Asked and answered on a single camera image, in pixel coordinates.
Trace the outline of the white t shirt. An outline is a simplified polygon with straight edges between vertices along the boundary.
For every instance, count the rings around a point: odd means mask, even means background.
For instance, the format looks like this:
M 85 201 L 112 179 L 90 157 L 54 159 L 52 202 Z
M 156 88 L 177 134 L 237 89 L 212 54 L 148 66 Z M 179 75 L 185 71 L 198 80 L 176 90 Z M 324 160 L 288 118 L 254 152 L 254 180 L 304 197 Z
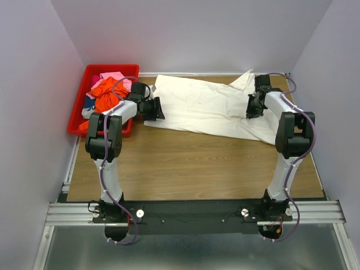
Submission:
M 145 121 L 147 127 L 262 141 L 274 145 L 278 118 L 271 110 L 246 118 L 255 74 L 247 71 L 230 84 L 158 75 L 154 97 L 160 98 L 163 120 Z

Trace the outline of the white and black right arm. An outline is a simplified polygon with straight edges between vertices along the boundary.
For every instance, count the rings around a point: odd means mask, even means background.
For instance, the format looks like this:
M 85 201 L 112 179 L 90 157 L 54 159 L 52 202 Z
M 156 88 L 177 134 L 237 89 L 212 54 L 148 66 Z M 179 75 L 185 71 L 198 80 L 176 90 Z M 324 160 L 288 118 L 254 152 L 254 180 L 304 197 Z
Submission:
M 314 147 L 316 131 L 314 113 L 299 109 L 283 91 L 272 87 L 269 75 L 255 77 L 255 92 L 249 95 L 246 118 L 259 118 L 264 110 L 271 110 L 278 119 L 275 136 L 278 161 L 271 184 L 255 212 L 270 221 L 286 213 L 296 171 Z

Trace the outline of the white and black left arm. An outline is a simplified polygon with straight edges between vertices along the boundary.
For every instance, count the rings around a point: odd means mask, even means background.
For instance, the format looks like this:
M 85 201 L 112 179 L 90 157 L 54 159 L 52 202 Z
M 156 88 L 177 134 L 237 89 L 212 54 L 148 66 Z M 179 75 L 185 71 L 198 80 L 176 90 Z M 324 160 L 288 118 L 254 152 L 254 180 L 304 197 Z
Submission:
M 131 118 L 142 115 L 146 121 L 164 120 L 160 98 L 155 97 L 156 86 L 133 82 L 130 94 L 120 98 L 115 105 L 104 112 L 94 112 L 89 118 L 89 127 L 85 141 L 85 150 L 97 168 L 101 198 L 97 206 L 88 211 L 94 218 L 114 223 L 124 218 L 141 222 L 143 209 L 125 210 L 120 205 L 123 190 L 118 176 L 118 157 L 122 150 L 122 125 Z

